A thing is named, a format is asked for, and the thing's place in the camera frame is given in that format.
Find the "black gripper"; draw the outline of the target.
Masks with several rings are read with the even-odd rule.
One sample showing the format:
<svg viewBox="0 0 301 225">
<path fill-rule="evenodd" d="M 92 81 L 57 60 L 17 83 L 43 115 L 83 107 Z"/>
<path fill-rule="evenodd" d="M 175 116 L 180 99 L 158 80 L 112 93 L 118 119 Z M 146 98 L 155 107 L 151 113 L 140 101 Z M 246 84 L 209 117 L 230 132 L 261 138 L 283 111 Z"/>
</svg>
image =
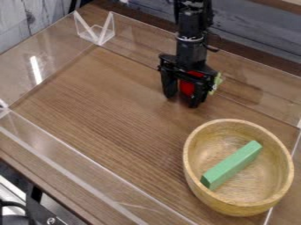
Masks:
<svg viewBox="0 0 301 225">
<path fill-rule="evenodd" d="M 198 71 L 213 74 L 217 72 L 207 64 L 197 64 L 190 68 L 176 62 L 176 56 L 172 54 L 159 54 L 160 63 L 158 71 L 160 73 L 162 91 L 166 98 L 172 98 L 178 92 L 179 81 L 184 80 L 190 83 L 190 101 L 188 107 L 197 108 L 205 102 L 211 85 L 201 82 L 197 78 L 191 78 L 188 71 Z"/>
</svg>

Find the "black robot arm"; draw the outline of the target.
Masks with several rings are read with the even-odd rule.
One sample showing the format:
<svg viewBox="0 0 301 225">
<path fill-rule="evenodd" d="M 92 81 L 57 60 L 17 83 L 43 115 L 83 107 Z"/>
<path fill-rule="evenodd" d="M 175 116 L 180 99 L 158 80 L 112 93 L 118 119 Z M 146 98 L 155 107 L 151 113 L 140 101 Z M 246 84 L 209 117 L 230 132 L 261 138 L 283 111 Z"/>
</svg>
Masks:
<svg viewBox="0 0 301 225">
<path fill-rule="evenodd" d="M 211 0 L 174 0 L 178 25 L 176 54 L 159 54 L 162 91 L 166 98 L 178 92 L 197 108 L 217 87 L 218 72 L 207 65 L 209 28 L 213 25 Z"/>
</svg>

